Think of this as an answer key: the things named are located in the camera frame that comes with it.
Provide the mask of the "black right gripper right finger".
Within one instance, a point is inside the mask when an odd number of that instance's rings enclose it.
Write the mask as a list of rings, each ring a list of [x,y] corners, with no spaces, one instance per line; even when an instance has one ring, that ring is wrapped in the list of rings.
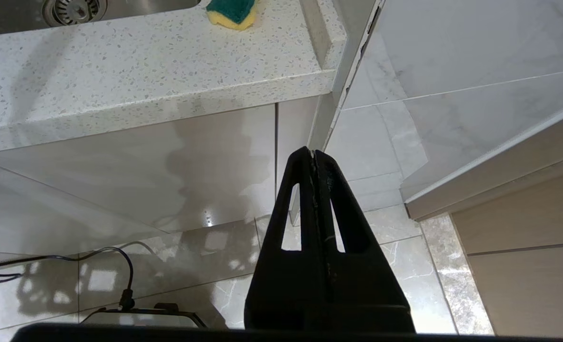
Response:
[[[326,301],[338,329],[414,333],[411,309],[338,163],[314,153]]]

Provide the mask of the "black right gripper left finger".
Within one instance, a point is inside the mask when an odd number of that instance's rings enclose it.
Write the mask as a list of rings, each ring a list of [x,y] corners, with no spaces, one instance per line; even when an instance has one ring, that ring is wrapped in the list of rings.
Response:
[[[290,154],[245,301],[247,329],[306,329],[315,324],[326,301],[318,187],[313,175],[314,159],[307,147]],[[299,251],[282,248],[295,185],[300,192]]]

